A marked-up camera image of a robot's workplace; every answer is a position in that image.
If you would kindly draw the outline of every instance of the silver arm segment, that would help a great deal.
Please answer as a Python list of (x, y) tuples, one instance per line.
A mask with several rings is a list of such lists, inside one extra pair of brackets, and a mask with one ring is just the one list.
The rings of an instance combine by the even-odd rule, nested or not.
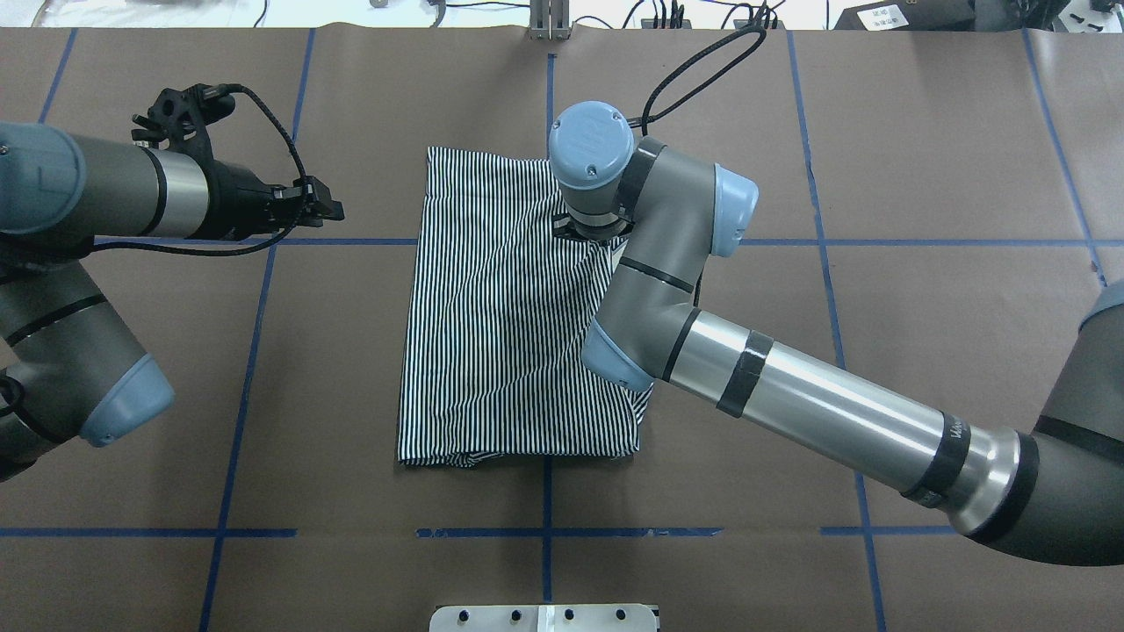
[[(620, 162), (622, 148), (633, 145), (627, 129), (606, 130), (598, 117), (616, 110), (602, 106), (563, 112), (550, 144), (572, 223), (606, 215), (631, 223), (586, 338), (587, 367), (634, 390), (662, 379), (694, 392), (944, 512), (957, 531), (997, 550), (1053, 563), (1124, 563), (1124, 503), (1117, 500), (1124, 493), (1124, 286), (1109, 288), (1082, 325), (1032, 434), (972, 427), (692, 307), (706, 258), (728, 255), (732, 224), (744, 231), (749, 223), (750, 213), (743, 220), (731, 199), (751, 210), (755, 188), (740, 196), (750, 190), (740, 177), (651, 137), (627, 165), (604, 174), (602, 166)], [(582, 125), (598, 133), (573, 130)], [(589, 174), (602, 177), (583, 181), (574, 165), (587, 164)], [(604, 234), (604, 225), (574, 233)], [(733, 234), (741, 236), (737, 226)]]

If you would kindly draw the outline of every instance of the blue tape line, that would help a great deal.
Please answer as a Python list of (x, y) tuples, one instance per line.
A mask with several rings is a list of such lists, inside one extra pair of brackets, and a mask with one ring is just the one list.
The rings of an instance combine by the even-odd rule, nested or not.
[(550, 152), (551, 125), (554, 123), (554, 53), (546, 54), (546, 146)]
[(1089, 247), (1089, 256), (1093, 264), (1097, 267), (1097, 280), (1102, 287), (1108, 287), (1105, 280), (1104, 268), (1100, 267), (1100, 258), (1097, 249), (1093, 245), (1093, 232), (1089, 231), (1089, 223), (1085, 217), (1085, 207), (1081, 206), (1081, 197), (1077, 195), (1077, 186), (1073, 184), (1073, 174), (1069, 170), (1069, 161), (1066, 160), (1066, 152), (1061, 148), (1061, 139), (1058, 137), (1058, 128), (1053, 124), (1053, 115), (1050, 114), (1050, 103), (1046, 102), (1045, 91), (1042, 90), (1042, 79), (1039, 75), (1039, 63), (1034, 58), (1034, 45), (1031, 44), (1031, 33), (1023, 29), (1023, 45), (1026, 48), (1026, 61), (1031, 65), (1031, 79), (1034, 80), (1034, 91), (1039, 96), (1039, 105), (1042, 107), (1042, 117), (1045, 119), (1046, 132), (1050, 133), (1050, 141), (1053, 143), (1054, 153), (1058, 154), (1058, 163), (1061, 165), (1061, 173), (1066, 179), (1066, 188), (1069, 189), (1070, 200), (1073, 202), (1073, 211), (1077, 214), (1077, 222), (1081, 225), (1081, 234), (1085, 235), (1085, 243)]
[[(824, 526), (821, 535), (828, 538), (865, 535), (868, 530), (862, 526)], [(932, 526), (871, 526), (872, 535), (955, 535), (957, 530), (946, 524)]]
[(738, 242), (743, 246), (817, 246), (816, 240), (794, 240), (794, 238), (746, 238)]
[(265, 260), (265, 273), (262, 279), (262, 290), (257, 297), (257, 314), (254, 317), (254, 333), (250, 340), (250, 356), (246, 360), (246, 377), (242, 382), (242, 397), (238, 401), (238, 417), (234, 425), (234, 441), (230, 444), (230, 460), (226, 469), (226, 484), (223, 487), (223, 504), (219, 507), (218, 530), (215, 535), (215, 548), (211, 550), (211, 565), (207, 574), (207, 592), (203, 595), (202, 613), (199, 616), (199, 632), (207, 632), (210, 625), (211, 606), (215, 603), (215, 587), (218, 581), (218, 569), (223, 560), (223, 541), (226, 539), (226, 524), (230, 515), (230, 499), (234, 496), (234, 480), (238, 471), (238, 453), (242, 450), (242, 434), (250, 412), (250, 388), (254, 381), (254, 369), (257, 363), (257, 347), (262, 337), (262, 322), (265, 318), (265, 304), (269, 299), (270, 282), (273, 279), (273, 262), (277, 259), (277, 246), (270, 246)]
[[(178, 237), (98, 237), (96, 244), (106, 242), (130, 242), (136, 244), (153, 244), (164, 246), (253, 246), (264, 242), (266, 237), (250, 237), (241, 242), (223, 240), (185, 240)], [(415, 237), (285, 237), (278, 243), (281, 246), (416, 246)]]
[(78, 29), (72, 28), (70, 37), (66, 38), (66, 46), (63, 48), (63, 56), (58, 58), (58, 67), (55, 69), (55, 78), (51, 81), (51, 90), (47, 91), (47, 99), (43, 102), (43, 111), (39, 112), (39, 123), (47, 121), (47, 114), (55, 102), (55, 92), (58, 91), (58, 83), (63, 80), (63, 71), (66, 70), (66, 62), (70, 61), (71, 51), (74, 49), (74, 39), (78, 38)]
[(526, 529), (506, 527), (466, 527), (466, 529), (419, 529), (416, 535), (422, 540), (468, 539), (468, 538), (542, 538), (543, 530), (538, 526)]
[[(0, 527), (0, 538), (215, 538), (215, 529)], [(234, 529), (227, 538), (296, 538), (296, 529)]]
[(282, 246), (416, 246), (416, 237), (285, 237)]
[(554, 460), (543, 459), (543, 603), (554, 601)]
[(720, 526), (641, 526), (641, 527), (570, 527), (555, 529), (555, 538), (714, 538)]
[[(819, 265), (824, 277), (824, 290), (827, 294), (827, 315), (832, 324), (832, 342), (835, 344), (835, 364), (846, 370), (846, 356), (843, 354), (843, 335), (840, 332), (839, 310), (835, 305), (835, 288), (832, 285), (831, 263), (827, 259), (827, 235), (824, 231), (824, 217), (819, 205), (819, 189), (816, 186), (815, 172), (812, 168), (812, 141), (808, 136), (808, 120), (804, 109), (804, 92), (800, 89), (800, 70), (796, 57), (796, 39), (792, 31), (786, 31), (788, 37), (789, 63), (792, 69), (792, 92), (796, 97), (796, 115), (800, 121), (800, 141), (804, 144), (804, 164), (808, 174), (808, 193), (815, 208), (816, 240), (819, 246)], [(886, 632), (886, 614), (882, 608), (882, 583), (878, 577), (878, 560), (874, 554), (874, 538), (870, 531), (870, 511), (867, 504), (867, 486), (862, 475), (854, 472), (855, 493), (859, 498), (859, 514), (862, 516), (863, 543), (867, 550), (867, 571), (870, 577), (870, 593), (874, 605), (874, 621), (878, 632)]]
[(300, 69), (300, 88), (297, 89), (297, 106), (292, 110), (292, 142), (297, 143), (300, 133), (300, 114), (305, 110), (305, 89), (308, 88), (308, 67), (312, 64), (312, 44), (316, 42), (316, 29), (308, 29), (308, 42), (305, 44), (305, 63)]
[(830, 246), (1084, 247), (1081, 240), (824, 240)]
[(870, 594), (874, 601), (874, 624), (878, 632), (886, 632), (886, 608), (882, 605), (882, 580), (878, 577), (878, 556), (874, 553), (874, 533), (870, 526), (870, 505), (867, 502), (867, 481), (854, 472), (854, 487), (859, 495), (859, 517), (862, 520), (862, 544), (867, 552), (867, 575)]
[[(165, 246), (252, 246), (266, 237), (250, 237), (241, 242), (221, 240), (187, 240), (178, 237), (98, 237), (93, 243), (133, 242)], [(1082, 240), (824, 240), (832, 247), (1086, 247)], [(792, 237), (755, 237), (742, 240), (743, 246), (818, 246), (819, 240)], [(416, 246), (417, 237), (285, 237), (280, 246)], [(1124, 240), (1093, 240), (1097, 247), (1124, 247)]]
[[(546, 147), (550, 153), (551, 125), (554, 123), (554, 53), (546, 54)], [(554, 602), (554, 461), (547, 455), (543, 458), (543, 603)]]
[[(854, 529), (854, 527), (825, 527)], [(415, 534), (420, 540), (472, 539), (472, 538), (714, 538), (723, 532), (720, 526), (637, 526), (637, 527), (464, 527), (464, 529), (419, 529)]]
[(843, 356), (843, 340), (840, 335), (839, 314), (835, 308), (835, 287), (832, 285), (831, 264), (827, 261), (827, 236), (824, 232), (824, 217), (819, 207), (819, 188), (816, 186), (816, 174), (812, 169), (812, 141), (808, 137), (808, 120), (804, 111), (804, 92), (800, 90), (800, 70), (796, 63), (796, 39), (792, 31), (785, 33), (788, 36), (788, 56), (792, 69), (792, 91), (796, 96), (796, 116), (800, 120), (800, 142), (804, 145), (804, 166), (808, 175), (808, 193), (812, 196), (812, 206), (815, 209), (816, 242), (819, 246), (819, 268), (824, 276), (824, 289), (827, 291), (827, 314), (832, 320), (832, 342), (835, 345), (835, 364), (841, 369), (846, 369), (846, 360)]

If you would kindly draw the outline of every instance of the gray robot arm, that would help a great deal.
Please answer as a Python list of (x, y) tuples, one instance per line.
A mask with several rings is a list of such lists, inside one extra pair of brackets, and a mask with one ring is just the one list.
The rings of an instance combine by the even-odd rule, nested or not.
[(134, 117), (136, 144), (0, 121), (0, 334), (19, 358), (0, 372), (0, 481), (74, 436), (108, 445), (172, 404), (78, 261), (96, 235), (242, 240), (343, 219), (315, 178), (270, 186), (214, 160), (206, 126), (234, 109), (223, 88), (164, 90)]
[(710, 254), (732, 254), (756, 188), (632, 132), (605, 103), (554, 124), (561, 236), (631, 231), (582, 360), (643, 390), (661, 379), (853, 468), (960, 533), (1013, 556), (1124, 563), (1124, 286), (1077, 344), (1034, 432), (988, 431), (822, 362), (691, 304)]

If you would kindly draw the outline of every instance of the wire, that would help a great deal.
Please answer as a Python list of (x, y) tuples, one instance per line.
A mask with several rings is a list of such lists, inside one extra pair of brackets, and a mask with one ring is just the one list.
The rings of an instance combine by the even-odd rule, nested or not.
[(750, 21), (753, 21), (753, 6), (750, 4), (749, 2), (738, 2), (733, 7), (731, 7), (729, 11), (726, 13), (726, 17), (722, 20), (722, 26), (719, 26), (718, 28), (719, 29), (726, 28), (726, 22), (728, 22), (729, 18), (734, 16), (734, 11), (741, 9), (742, 7), (745, 7), (746, 9), (750, 10)]
[(628, 28), (628, 20), (632, 19), (633, 13), (635, 13), (636, 9), (640, 9), (640, 6), (643, 4), (643, 3), (644, 3), (644, 0), (636, 0), (636, 3), (633, 4), (633, 8), (628, 9), (628, 15), (625, 16), (625, 24), (620, 25), (620, 28)]
[(31, 26), (43, 26), (43, 18), (47, 16), (47, 10), (51, 9), (52, 0), (45, 0), (39, 4), (39, 9), (35, 11), (35, 17), (31, 18)]
[(500, 7), (514, 7), (516, 9), (529, 9), (531, 4), (519, 4), (518, 2), (466, 2), (464, 4), (450, 4), (445, 3), (446, 7), (451, 9), (465, 9), (469, 7), (487, 7), (491, 4), (498, 4)]
[(262, 15), (257, 16), (257, 20), (254, 21), (254, 28), (262, 26), (262, 20), (265, 19), (265, 11), (269, 10), (270, 10), (270, 0), (265, 0), (264, 4), (262, 6)]
[(282, 229), (277, 235), (273, 235), (269, 240), (265, 240), (260, 244), (254, 244), (252, 246), (246, 246), (242, 249), (197, 250), (197, 249), (181, 249), (174, 246), (162, 246), (157, 244), (145, 244), (138, 242), (107, 242), (103, 244), (97, 244), (93, 247), (91, 247), (90, 249), (91, 253), (106, 250), (143, 250), (151, 252), (163, 252), (167, 254), (188, 254), (193, 256), (238, 256), (242, 254), (250, 254), (253, 252), (265, 250), (272, 246), (273, 244), (280, 242), (281, 240), (285, 238), (287, 236), (289, 236), (289, 233), (292, 233), (292, 229), (297, 227), (297, 223), (300, 220), (301, 213), (308, 206), (308, 174), (305, 173), (305, 163), (301, 162), (300, 155), (297, 154), (297, 145), (296, 143), (292, 142), (292, 137), (289, 136), (289, 133), (285, 132), (285, 128), (283, 125), (281, 125), (281, 121), (278, 120), (278, 117), (273, 116), (273, 112), (270, 111), (270, 108), (265, 106), (265, 102), (262, 101), (262, 99), (256, 93), (254, 93), (253, 90), (239, 83), (228, 83), (227, 89), (230, 92), (239, 92), (250, 97), (250, 99), (254, 101), (254, 105), (257, 106), (257, 109), (262, 110), (262, 114), (265, 115), (265, 118), (270, 119), (270, 123), (272, 123), (273, 127), (278, 130), (279, 134), (281, 134), (281, 137), (284, 138), (284, 144), (289, 147), (289, 155), (292, 156), (292, 162), (293, 164), (297, 165), (297, 173), (300, 174), (300, 183), (301, 183), (301, 190), (300, 190), (301, 205), (300, 208), (297, 210), (297, 213), (293, 214), (292, 222), (290, 222), (289, 225), (284, 227), (284, 229)]
[(580, 18), (575, 18), (573, 20), (573, 24), (578, 24), (581, 20), (597, 20), (597, 21), (604, 24), (605, 26), (607, 26), (608, 28), (613, 28), (613, 25), (610, 25), (609, 22), (602, 20), (601, 18), (599, 18), (597, 16), (581, 16)]
[[(707, 79), (703, 83), (699, 83), (697, 87), (695, 87), (694, 90), (681, 97), (678, 101), (665, 108), (663, 111), (654, 116), (651, 114), (652, 106), (655, 103), (655, 99), (660, 96), (660, 92), (663, 92), (663, 89), (670, 85), (671, 82), (676, 80), (676, 78), (687, 72), (689, 67), (698, 63), (701, 58), (706, 57), (710, 53), (714, 53), (715, 51), (722, 48), (726, 44), (729, 44), (731, 42), (734, 42), (735, 39), (744, 37), (751, 33), (756, 33), (758, 39), (756, 42), (751, 44), (749, 48), (746, 48), (743, 53), (734, 57), (733, 61), (723, 66), (718, 72), (710, 75), (710, 79)], [(764, 40), (765, 40), (764, 26), (756, 22), (750, 22), (749, 25), (735, 30), (734, 33), (731, 33), (729, 35), (723, 37), (722, 39), (715, 42), (714, 44), (707, 46), (706, 48), (703, 48), (701, 51), (692, 55), (691, 58), (683, 62), (679, 67), (671, 71), (671, 74), (664, 78), (664, 80), (661, 81), (660, 84), (655, 87), (655, 90), (653, 90), (652, 94), (647, 98), (647, 102), (644, 103), (643, 114), (641, 114), (641, 116), (637, 118), (628, 119), (629, 127), (640, 127), (641, 134), (647, 136), (647, 124), (655, 123), (656, 120), (660, 120), (661, 118), (668, 116), (669, 114), (674, 111), (676, 108), (686, 103), (689, 99), (691, 99), (703, 90), (706, 90), (708, 85), (720, 79), (722, 75), (729, 72), (731, 69), (742, 63), (742, 61), (745, 60), (745, 57), (752, 55), (753, 52), (756, 51), (761, 46), (761, 43)]]
[(429, 6), (437, 7), (437, 17), (433, 19), (433, 24), (429, 25), (429, 28), (437, 28), (441, 26), (442, 20), (445, 19), (445, 0), (430, 0)]

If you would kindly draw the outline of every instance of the striped cloth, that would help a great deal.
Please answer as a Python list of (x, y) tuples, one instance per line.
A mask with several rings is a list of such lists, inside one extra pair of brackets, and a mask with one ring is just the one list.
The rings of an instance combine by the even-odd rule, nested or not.
[(580, 360), (611, 245), (551, 236), (563, 206), (545, 160), (444, 147), (427, 157), (398, 459), (472, 467), (638, 450), (649, 394)]

